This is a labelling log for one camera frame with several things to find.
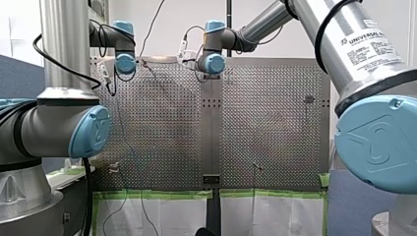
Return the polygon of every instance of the robotic arm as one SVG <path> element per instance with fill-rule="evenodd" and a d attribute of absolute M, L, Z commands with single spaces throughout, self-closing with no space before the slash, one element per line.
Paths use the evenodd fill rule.
<path fill-rule="evenodd" d="M 90 47 L 114 47 L 120 74 L 136 70 L 133 27 L 89 25 L 85 0 L 40 0 L 46 89 L 37 100 L 0 100 L 0 231 L 63 235 L 62 194 L 51 192 L 42 157 L 88 158 L 106 144 L 110 119 L 88 80 Z M 36 225 L 34 230 L 28 225 Z"/>
<path fill-rule="evenodd" d="M 417 99 L 396 92 L 401 85 L 414 88 L 417 70 L 405 64 L 361 2 L 275 1 L 237 31 L 209 21 L 194 70 L 220 74 L 222 49 L 254 51 L 263 38 L 299 19 L 315 45 L 318 64 L 340 94 L 335 141 L 348 169 L 379 189 L 417 194 Z M 188 68 L 193 63 L 179 62 Z"/>

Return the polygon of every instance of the light blue joint cap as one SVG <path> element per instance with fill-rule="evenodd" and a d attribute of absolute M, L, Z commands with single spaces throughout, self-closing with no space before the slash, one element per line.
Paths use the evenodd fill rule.
<path fill-rule="evenodd" d="M 71 158 L 92 157 L 101 152 L 110 133 L 108 110 L 101 105 L 91 108 L 80 120 L 71 137 Z"/>
<path fill-rule="evenodd" d="M 417 194 L 417 99 L 377 95 L 340 117 L 337 151 L 347 168 L 378 189 Z"/>
<path fill-rule="evenodd" d="M 210 75 L 217 75 L 224 71 L 226 63 L 220 54 L 211 54 L 205 60 L 206 72 Z"/>
<path fill-rule="evenodd" d="M 213 32 L 218 30 L 223 30 L 225 28 L 225 24 L 223 21 L 218 20 L 210 20 L 206 22 L 206 32 Z"/>
<path fill-rule="evenodd" d="M 136 59 L 127 53 L 121 53 L 116 57 L 117 72 L 123 75 L 130 75 L 136 70 Z"/>
<path fill-rule="evenodd" d="M 114 21 L 113 26 L 131 35 L 134 34 L 132 23 L 124 21 Z"/>

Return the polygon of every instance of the perforated metal pegboard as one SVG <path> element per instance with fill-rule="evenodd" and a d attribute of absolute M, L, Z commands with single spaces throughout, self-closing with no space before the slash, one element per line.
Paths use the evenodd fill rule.
<path fill-rule="evenodd" d="M 317 190 L 329 79 L 313 60 L 233 59 L 222 84 L 221 188 Z"/>
<path fill-rule="evenodd" d="M 200 84 L 178 64 L 149 67 L 129 83 L 118 81 L 117 98 L 105 88 L 99 92 L 112 128 L 96 162 L 98 190 L 202 188 Z M 110 173 L 109 165 L 116 162 L 119 172 Z"/>
<path fill-rule="evenodd" d="M 318 190 L 328 171 L 329 79 L 314 60 L 227 64 L 220 80 L 200 84 L 177 64 L 149 63 L 153 73 L 117 83 L 117 99 L 102 88 L 112 129 L 95 187 L 201 189 L 204 174 L 220 174 L 221 188 Z"/>

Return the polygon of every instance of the green tape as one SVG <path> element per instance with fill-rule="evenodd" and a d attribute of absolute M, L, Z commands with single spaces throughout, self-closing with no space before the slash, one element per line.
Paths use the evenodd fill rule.
<path fill-rule="evenodd" d="M 185 191 L 185 192 L 162 192 L 152 190 L 128 190 L 128 199 L 146 199 L 146 200 L 201 200 L 210 199 L 211 191 Z M 124 200 L 126 190 L 95 192 L 95 197 L 100 200 Z"/>
<path fill-rule="evenodd" d="M 50 176 L 54 176 L 54 175 L 79 175 L 79 174 L 85 173 L 85 172 L 86 171 L 85 171 L 84 168 L 74 168 L 74 169 L 67 170 L 66 173 L 61 172 L 61 170 L 56 170 L 56 171 L 50 172 L 46 176 L 50 177 Z"/>
<path fill-rule="evenodd" d="M 325 192 L 323 205 L 323 236 L 328 236 L 328 193 Z"/>
<path fill-rule="evenodd" d="M 94 195 L 92 200 L 92 236 L 97 235 L 98 202 L 99 198 Z"/>
<path fill-rule="evenodd" d="M 289 199 L 323 199 L 326 192 L 293 192 L 293 191 L 280 191 L 280 190 L 255 190 L 255 196 L 263 197 L 281 197 Z M 254 190 L 220 190 L 221 198 L 251 198 L 254 196 Z"/>
<path fill-rule="evenodd" d="M 323 188 L 327 188 L 328 184 L 330 183 L 330 174 L 320 174 L 320 182 L 322 183 Z"/>

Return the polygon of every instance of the cable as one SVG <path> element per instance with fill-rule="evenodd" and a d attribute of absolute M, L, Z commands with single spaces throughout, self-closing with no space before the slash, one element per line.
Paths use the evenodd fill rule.
<path fill-rule="evenodd" d="M 135 149 L 134 149 L 134 148 L 130 145 L 130 143 L 128 142 L 127 136 L 126 136 L 126 129 L 125 129 L 125 126 L 124 126 L 124 124 L 123 124 L 122 114 L 121 114 L 121 112 L 120 112 L 120 104 L 119 104 L 119 99 L 117 98 L 117 96 L 115 97 L 115 99 L 116 99 L 116 110 L 117 110 L 117 115 L 118 115 L 118 117 L 119 117 L 120 129 L 121 129 L 121 131 L 122 131 L 123 140 L 124 140 L 125 144 L 128 146 L 128 148 L 129 148 L 130 152 L 132 153 L 132 155 L 133 155 L 133 156 L 135 156 L 135 157 L 137 157 L 138 155 L 137 155 L 137 153 L 136 153 Z M 108 220 L 108 219 L 110 219 L 110 218 L 111 218 L 111 216 L 113 216 L 115 213 L 117 213 L 117 212 L 119 212 L 120 210 L 122 210 L 122 208 L 123 208 L 123 206 L 125 205 L 125 203 L 126 203 L 127 199 L 128 199 L 128 189 L 126 188 L 126 196 L 125 196 L 125 200 L 123 201 L 122 205 L 121 205 L 121 206 L 120 206 L 120 207 L 119 207 L 116 211 L 114 211 L 114 212 L 112 212 L 111 214 L 109 214 L 109 215 L 106 217 L 106 219 L 104 220 L 103 224 L 102 224 L 102 229 L 103 229 L 104 236 L 107 236 L 107 234 L 106 234 L 106 232 L 105 232 L 105 223 L 107 222 L 107 220 Z M 143 198 L 143 196 L 142 196 L 142 190 L 141 190 L 141 204 L 142 204 L 142 208 L 143 208 L 143 211 L 144 211 L 145 218 L 147 219 L 147 222 L 148 222 L 148 223 L 152 226 L 152 228 L 153 228 L 153 230 L 154 230 L 154 232 L 155 232 L 156 236 L 159 236 L 159 233 L 158 233 L 158 231 L 157 231 L 157 229 L 156 229 L 156 226 L 155 226 L 155 225 L 154 225 L 154 223 L 153 223 L 153 222 L 149 219 L 149 216 L 148 216 L 147 210 L 146 210 L 146 208 L 145 208 L 144 198 Z"/>
<path fill-rule="evenodd" d="M 183 40 L 187 43 L 187 44 L 185 45 L 185 49 L 187 49 L 187 47 L 188 47 L 188 33 L 189 33 L 192 29 L 200 29 L 200 30 L 202 30 L 202 31 L 206 31 L 204 28 L 202 28 L 202 27 L 200 27 L 200 26 L 192 26 L 192 27 L 188 28 L 188 29 L 187 29 L 187 31 L 185 32 L 185 34 L 184 34 L 184 38 L 183 38 Z"/>
<path fill-rule="evenodd" d="M 100 24 L 98 21 L 95 21 L 93 19 L 89 19 L 91 22 L 96 23 L 98 25 L 98 42 L 100 43 L 100 45 L 98 46 L 98 53 L 100 54 L 100 57 L 104 57 L 105 54 L 107 53 L 107 48 L 108 48 L 108 35 L 104 30 L 104 27 L 102 24 Z M 101 52 L 101 46 L 103 46 L 103 42 L 101 40 L 101 33 L 104 33 L 104 52 Z"/>
<path fill-rule="evenodd" d="M 84 229 L 84 236 L 89 236 L 92 223 L 92 184 L 91 184 L 91 169 L 89 166 L 89 159 L 83 158 L 84 167 L 86 169 L 86 180 L 87 180 L 87 217 L 86 225 Z"/>
<path fill-rule="evenodd" d="M 160 9 L 162 8 L 162 5 L 163 5 L 163 3 L 164 3 L 164 2 L 165 2 L 165 0 L 162 0 L 162 1 L 160 2 L 159 7 L 157 8 L 157 11 L 156 11 L 156 13 L 155 13 L 155 15 L 154 15 L 154 17 L 153 17 L 153 20 L 152 20 L 152 22 L 150 23 L 149 31 L 148 31 L 147 36 L 146 36 L 146 37 L 145 37 L 145 39 L 144 39 L 144 44 L 142 45 L 142 51 L 141 51 L 141 54 L 139 54 L 139 57 L 142 57 L 142 54 L 144 54 L 144 51 L 145 51 L 145 46 L 147 45 L 147 40 L 148 40 L 148 38 L 149 38 L 149 36 L 150 36 L 150 33 L 152 32 L 153 24 L 155 23 L 156 18 L 157 18 L 157 15 L 159 14 Z"/>
<path fill-rule="evenodd" d="M 203 47 L 204 47 L 204 45 L 202 44 L 202 46 L 200 46 L 199 51 L 197 52 L 197 55 L 196 55 L 196 63 L 199 63 L 199 62 L 198 62 L 198 59 L 199 59 L 199 54 L 200 54 L 200 52 L 202 51 Z M 208 81 L 208 80 L 205 80 L 205 81 L 200 80 L 199 76 L 197 75 L 197 70 L 194 70 L 194 75 L 196 76 L 197 81 L 198 81 L 198 82 L 200 82 L 200 83 L 205 83 L 205 82 L 207 82 L 207 81 Z"/>
<path fill-rule="evenodd" d="M 187 31 L 185 32 L 185 35 L 188 35 L 188 33 L 193 30 L 193 29 L 200 29 L 202 31 L 206 31 L 204 28 L 200 27 L 200 26 L 192 26 L 190 28 L 187 29 Z"/>
<path fill-rule="evenodd" d="M 122 208 L 125 206 L 126 201 L 128 200 L 128 189 L 125 190 L 125 199 L 123 200 L 122 205 L 115 211 L 113 211 L 111 214 L 109 214 L 105 219 L 104 222 L 102 224 L 102 231 L 104 236 L 107 236 L 107 233 L 105 232 L 105 224 L 107 223 L 107 220 L 109 220 L 114 214 L 116 214 L 117 212 L 119 212 L 120 210 L 122 210 Z"/>
<path fill-rule="evenodd" d="M 288 14 L 295 20 L 299 21 L 297 15 L 292 11 L 291 7 L 289 6 L 289 0 L 285 0 L 284 4 Z"/>
<path fill-rule="evenodd" d="M 119 73 L 117 73 L 117 69 L 116 69 L 116 65 L 114 65 L 114 76 L 115 77 L 117 77 L 119 80 L 121 80 L 122 82 L 130 82 L 130 81 L 132 81 L 134 78 L 135 78 L 135 76 L 136 76 L 136 73 L 137 73 L 137 69 L 138 69 L 138 63 L 139 63 L 139 61 L 136 61 L 136 69 L 135 69 L 135 72 L 132 74 L 132 76 L 129 78 L 129 79 L 127 79 L 127 80 L 125 80 L 125 79 L 122 79 L 120 76 L 119 76 Z"/>
<path fill-rule="evenodd" d="M 322 40 L 325 35 L 326 28 L 328 27 L 328 24 L 330 23 L 331 19 L 346 5 L 353 3 L 353 2 L 360 2 L 362 3 L 363 0 L 343 0 L 338 2 L 331 8 L 331 10 L 328 12 L 328 15 L 323 20 L 322 24 L 319 27 L 319 30 L 317 32 L 316 41 L 315 41 L 315 53 L 316 53 L 316 60 L 319 64 L 319 66 L 322 68 L 322 70 L 327 73 L 325 63 L 323 62 L 322 58 Z"/>
<path fill-rule="evenodd" d="M 61 69 L 63 69 L 64 71 L 67 71 L 67 72 L 69 72 L 69 73 L 71 73 L 71 74 L 74 74 L 74 75 L 76 75 L 76 76 L 78 76 L 78 77 L 81 77 L 81 78 L 83 78 L 83 79 L 86 79 L 86 80 L 88 80 L 88 81 L 90 81 L 90 82 L 94 82 L 94 83 L 96 83 L 97 85 L 96 86 L 94 86 L 94 87 L 92 87 L 92 89 L 97 89 L 97 88 L 99 88 L 100 86 L 101 86 L 101 82 L 100 81 L 98 81 L 98 80 L 96 80 L 96 79 L 94 79 L 94 78 L 92 78 L 92 77 L 90 77 L 90 76 L 87 76 L 87 75 L 83 75 L 83 74 L 81 74 L 81 73 L 79 73 L 79 72 L 76 72 L 76 71 L 74 71 L 73 69 L 71 69 L 71 68 L 68 68 L 68 67 L 66 67 L 66 66 L 64 66 L 64 65 L 62 65 L 60 62 L 58 62 L 57 60 L 55 60 L 54 58 L 52 58 L 51 56 L 49 56 L 49 54 L 48 53 L 46 53 L 46 52 L 44 52 L 44 51 L 42 51 L 42 50 L 40 50 L 40 48 L 39 47 L 37 47 L 37 43 L 40 41 L 42 39 L 42 33 L 33 41 L 33 44 L 32 44 L 32 46 L 33 46 L 33 48 L 34 48 L 34 50 L 37 52 L 37 53 L 39 53 L 41 56 L 43 56 L 45 59 L 47 59 L 48 61 L 50 61 L 50 62 L 52 62 L 53 64 L 55 64 L 56 66 L 58 66 L 58 67 L 60 67 Z"/>
<path fill-rule="evenodd" d="M 111 30 L 115 30 L 115 31 L 117 31 L 117 32 L 119 32 L 119 33 L 121 33 L 121 34 L 123 34 L 125 37 L 127 37 L 129 40 L 131 40 L 132 42 L 133 42 L 133 44 L 136 46 L 136 42 L 135 42 L 135 40 L 133 39 L 133 35 L 132 34 L 130 34 L 130 33 L 128 33 L 128 32 L 126 32 L 126 31 L 123 31 L 123 30 L 121 30 L 121 29 L 118 29 L 118 28 L 116 28 L 116 27 L 113 27 L 113 26 L 110 26 L 110 25 L 107 25 L 107 24 L 101 24 L 100 22 L 98 22 L 98 21 L 95 21 L 95 20 L 93 20 L 93 19 L 89 19 L 91 22 L 93 22 L 93 23 L 96 23 L 97 25 L 99 25 L 99 26 L 102 26 L 102 27 L 104 27 L 104 28 L 109 28 L 109 29 L 111 29 Z"/>
<path fill-rule="evenodd" d="M 265 45 L 265 44 L 268 44 L 268 43 L 270 43 L 270 42 L 272 42 L 272 41 L 274 41 L 280 34 L 281 34 L 281 32 L 282 32 L 282 30 L 284 29 L 284 26 L 282 26 L 282 27 L 280 27 L 279 28 L 279 30 L 278 30 L 278 32 L 276 33 L 276 35 L 274 36 L 274 37 L 272 37 L 271 39 L 269 39 L 269 40 L 267 40 L 267 41 L 265 41 L 265 42 L 253 42 L 253 41 L 250 41 L 250 40 L 248 40 L 244 35 L 243 35 L 243 33 L 242 33 L 242 29 L 241 30 L 239 30 L 238 32 L 237 32 L 237 34 L 239 35 L 239 40 L 240 39 L 243 39 L 246 43 L 248 43 L 248 44 L 252 44 L 252 45 L 254 45 L 254 46 L 258 46 L 258 45 Z"/>

